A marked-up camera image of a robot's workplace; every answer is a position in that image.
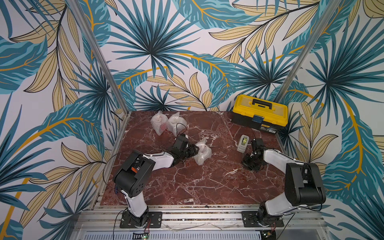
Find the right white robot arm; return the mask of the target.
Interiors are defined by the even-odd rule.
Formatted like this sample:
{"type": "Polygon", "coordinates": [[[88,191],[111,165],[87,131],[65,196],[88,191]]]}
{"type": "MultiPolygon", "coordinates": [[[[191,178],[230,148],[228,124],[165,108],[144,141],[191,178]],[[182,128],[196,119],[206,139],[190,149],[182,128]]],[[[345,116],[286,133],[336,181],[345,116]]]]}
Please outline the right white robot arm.
{"type": "Polygon", "coordinates": [[[262,139],[251,140],[252,153],[243,157],[242,165],[255,173],[272,165],[285,174],[284,192],[261,203],[257,217],[259,222],[271,221],[306,209],[320,212],[326,201],[325,187],[318,165],[291,158],[279,150],[267,148],[262,139]]]}

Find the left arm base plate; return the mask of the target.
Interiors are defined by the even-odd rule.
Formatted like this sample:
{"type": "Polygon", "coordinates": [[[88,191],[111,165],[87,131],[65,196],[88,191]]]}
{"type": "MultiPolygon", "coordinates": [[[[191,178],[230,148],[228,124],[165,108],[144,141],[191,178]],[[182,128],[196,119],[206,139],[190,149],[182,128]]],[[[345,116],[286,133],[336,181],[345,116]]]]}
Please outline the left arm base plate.
{"type": "Polygon", "coordinates": [[[133,229],[149,227],[150,229],[160,229],[162,225],[162,212],[144,212],[141,217],[136,217],[129,211],[122,214],[120,223],[121,229],[133,229]]]}

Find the clear bubble wrap sheet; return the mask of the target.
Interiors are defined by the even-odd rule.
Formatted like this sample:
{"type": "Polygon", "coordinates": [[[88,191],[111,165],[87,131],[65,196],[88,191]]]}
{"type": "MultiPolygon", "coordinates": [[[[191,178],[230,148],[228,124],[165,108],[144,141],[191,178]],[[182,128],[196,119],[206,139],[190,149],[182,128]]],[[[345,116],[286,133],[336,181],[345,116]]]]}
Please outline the clear bubble wrap sheet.
{"type": "Polygon", "coordinates": [[[159,111],[151,118],[151,125],[158,136],[168,130],[168,117],[159,111]]]}
{"type": "Polygon", "coordinates": [[[193,158],[198,166],[202,166],[212,156],[212,149],[207,145],[207,140],[196,143],[196,147],[199,148],[199,151],[193,158]]]}
{"type": "Polygon", "coordinates": [[[187,121],[180,116],[180,112],[173,114],[167,122],[167,128],[175,137],[187,129],[187,121]]]}

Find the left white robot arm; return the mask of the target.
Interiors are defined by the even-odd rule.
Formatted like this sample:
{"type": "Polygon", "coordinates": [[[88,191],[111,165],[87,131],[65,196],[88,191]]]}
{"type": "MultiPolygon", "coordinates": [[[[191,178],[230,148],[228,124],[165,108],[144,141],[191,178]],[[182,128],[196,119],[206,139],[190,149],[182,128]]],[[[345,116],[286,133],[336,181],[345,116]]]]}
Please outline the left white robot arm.
{"type": "Polygon", "coordinates": [[[147,214],[148,206],[143,190],[153,171],[174,167],[196,156],[199,151],[200,148],[190,143],[185,134],[178,136],[169,150],[158,154],[144,154],[134,150],[113,177],[116,190],[124,195],[130,214],[136,218],[147,214]]]}

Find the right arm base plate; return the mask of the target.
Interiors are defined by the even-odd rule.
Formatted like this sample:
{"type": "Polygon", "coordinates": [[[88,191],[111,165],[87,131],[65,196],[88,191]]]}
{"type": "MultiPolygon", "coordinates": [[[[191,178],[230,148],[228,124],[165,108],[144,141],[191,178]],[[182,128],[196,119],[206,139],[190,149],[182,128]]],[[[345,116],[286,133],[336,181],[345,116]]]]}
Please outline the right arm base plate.
{"type": "Polygon", "coordinates": [[[245,228],[268,228],[284,226],[282,216],[270,216],[260,209],[259,211],[243,211],[241,212],[241,215],[245,228]]]}

